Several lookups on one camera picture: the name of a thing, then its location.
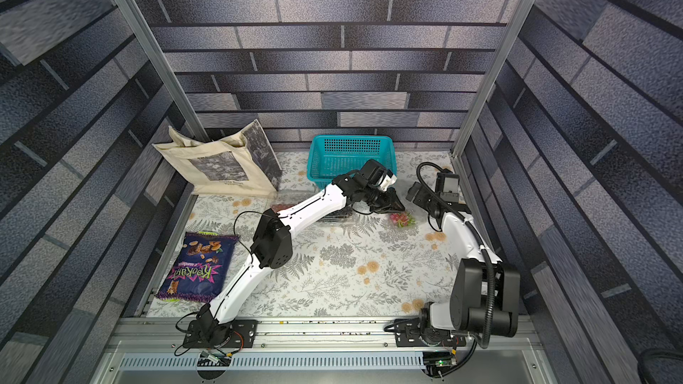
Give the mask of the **red grape bunch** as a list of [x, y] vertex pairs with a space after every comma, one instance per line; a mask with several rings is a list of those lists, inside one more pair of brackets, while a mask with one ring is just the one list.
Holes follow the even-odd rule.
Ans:
[[275, 212], [275, 213], [280, 213], [284, 210], [287, 210], [291, 208], [293, 204], [286, 204], [286, 203], [279, 203], [279, 204], [273, 204], [270, 206], [270, 208]]
[[391, 214], [390, 215], [391, 223], [398, 228], [406, 228], [406, 227], [401, 226], [401, 218], [402, 218], [403, 214], [406, 214], [406, 213], [393, 213], [393, 214]]

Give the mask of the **clear clamshell container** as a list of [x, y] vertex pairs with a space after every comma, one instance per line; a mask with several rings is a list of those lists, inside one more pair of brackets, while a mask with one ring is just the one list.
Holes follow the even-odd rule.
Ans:
[[313, 191], [302, 190], [283, 190], [277, 192], [276, 198], [270, 202], [269, 208], [275, 213], [298, 206], [299, 204], [308, 204], [309, 199], [316, 195]]
[[353, 215], [355, 214], [355, 211], [351, 206], [346, 206], [345, 208], [329, 213], [325, 217], [323, 217], [320, 222], [321, 223], [331, 223], [331, 224], [337, 224], [337, 223], [343, 223], [347, 222], [350, 220]]

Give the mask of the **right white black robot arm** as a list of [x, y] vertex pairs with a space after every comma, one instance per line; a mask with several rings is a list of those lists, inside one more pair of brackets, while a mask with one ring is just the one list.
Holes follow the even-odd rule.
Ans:
[[449, 300], [427, 303], [406, 334], [428, 346], [464, 344], [466, 334], [482, 348], [493, 336], [511, 338], [519, 326], [518, 270], [488, 248], [473, 216], [463, 204], [448, 204], [416, 182], [407, 200], [423, 208], [455, 243], [457, 274]]

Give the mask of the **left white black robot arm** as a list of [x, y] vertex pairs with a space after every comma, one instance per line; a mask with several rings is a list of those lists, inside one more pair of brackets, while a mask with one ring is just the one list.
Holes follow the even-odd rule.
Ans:
[[249, 247], [249, 256], [228, 287], [197, 311], [183, 329], [182, 347], [187, 350], [220, 350], [239, 332], [232, 322], [245, 300], [265, 277], [293, 257], [293, 239], [330, 213], [363, 202], [370, 214], [392, 214], [405, 210], [393, 185], [397, 176], [375, 160], [361, 170], [335, 177], [323, 190], [287, 209], [260, 214]]

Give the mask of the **teal plastic basket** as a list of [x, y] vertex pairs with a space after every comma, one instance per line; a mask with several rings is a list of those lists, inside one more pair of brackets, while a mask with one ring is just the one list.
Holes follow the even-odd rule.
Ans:
[[307, 176], [323, 190], [338, 175], [360, 170], [370, 159], [397, 172], [394, 144], [389, 137], [318, 135], [311, 142]]

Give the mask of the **beige canvas tote bag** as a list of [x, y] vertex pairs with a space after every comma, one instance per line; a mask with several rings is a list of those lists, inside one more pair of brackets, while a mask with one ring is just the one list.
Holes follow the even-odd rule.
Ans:
[[168, 134], [172, 140], [154, 148], [195, 195], [277, 195], [283, 170], [259, 121], [214, 142], [192, 140], [173, 128]]

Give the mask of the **purple snack bag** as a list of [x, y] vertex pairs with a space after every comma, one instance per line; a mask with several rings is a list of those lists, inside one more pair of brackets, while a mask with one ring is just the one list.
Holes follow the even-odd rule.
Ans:
[[222, 291], [237, 243], [236, 236], [186, 232], [156, 297], [201, 303], [213, 300]]

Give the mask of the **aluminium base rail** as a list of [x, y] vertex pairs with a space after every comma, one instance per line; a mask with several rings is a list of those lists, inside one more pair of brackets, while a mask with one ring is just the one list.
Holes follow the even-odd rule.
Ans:
[[[389, 318], [240, 318], [240, 335], [229, 340], [218, 356], [231, 354], [229, 366], [216, 371], [371, 371], [425, 368], [424, 356], [439, 352], [464, 357], [467, 346], [454, 340], [427, 346], [416, 337], [387, 332]], [[118, 322], [104, 349], [99, 382], [113, 382], [122, 371], [199, 371], [201, 351], [182, 348], [173, 318], [125, 318]], [[529, 320], [519, 322], [513, 338], [494, 337], [488, 348], [477, 348], [470, 362], [453, 374], [473, 382], [485, 373], [512, 375], [520, 364], [523, 380], [552, 383], [554, 377]]]

